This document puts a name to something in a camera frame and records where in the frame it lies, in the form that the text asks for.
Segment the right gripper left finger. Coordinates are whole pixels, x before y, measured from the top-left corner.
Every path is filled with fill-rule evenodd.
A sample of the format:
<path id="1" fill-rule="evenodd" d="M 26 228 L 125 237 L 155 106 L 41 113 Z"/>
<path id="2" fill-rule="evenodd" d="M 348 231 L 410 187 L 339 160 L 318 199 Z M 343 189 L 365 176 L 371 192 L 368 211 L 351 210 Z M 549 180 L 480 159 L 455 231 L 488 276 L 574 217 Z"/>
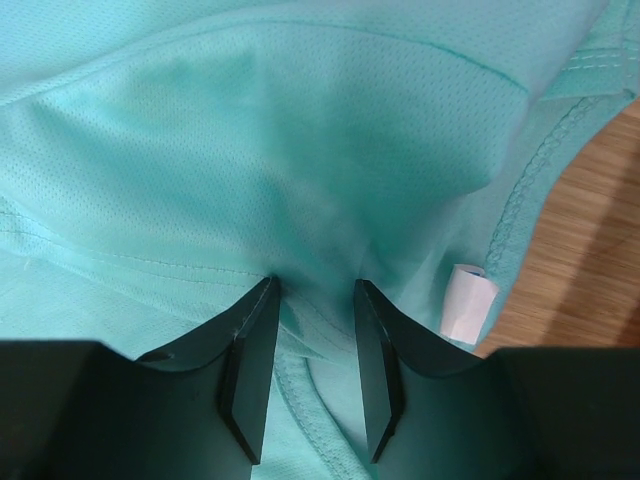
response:
<path id="1" fill-rule="evenodd" d="M 1 345 L 5 479 L 247 479 L 260 460 L 279 323 L 266 278 L 135 360 L 97 341 Z"/>

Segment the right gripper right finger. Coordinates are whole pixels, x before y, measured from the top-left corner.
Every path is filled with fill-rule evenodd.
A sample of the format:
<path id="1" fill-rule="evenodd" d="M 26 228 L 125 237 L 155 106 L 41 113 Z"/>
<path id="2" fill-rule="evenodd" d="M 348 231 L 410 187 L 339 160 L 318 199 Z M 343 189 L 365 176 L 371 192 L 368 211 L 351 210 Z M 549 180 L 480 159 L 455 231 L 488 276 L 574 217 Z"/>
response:
<path id="1" fill-rule="evenodd" d="M 354 288 L 368 455 L 382 479 L 635 479 L 635 348 L 502 348 L 481 358 Z"/>

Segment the teal green t shirt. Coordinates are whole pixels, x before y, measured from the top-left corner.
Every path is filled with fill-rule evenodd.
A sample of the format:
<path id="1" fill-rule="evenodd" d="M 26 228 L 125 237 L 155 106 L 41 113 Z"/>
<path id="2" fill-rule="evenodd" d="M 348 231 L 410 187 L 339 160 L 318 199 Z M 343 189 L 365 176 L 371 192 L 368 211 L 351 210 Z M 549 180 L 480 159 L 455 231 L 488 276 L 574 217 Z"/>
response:
<path id="1" fill-rule="evenodd" d="M 1 335 L 136 357 L 276 276 L 252 475 L 372 479 L 355 281 L 475 347 L 638 94 L 635 1 L 5 1 Z"/>

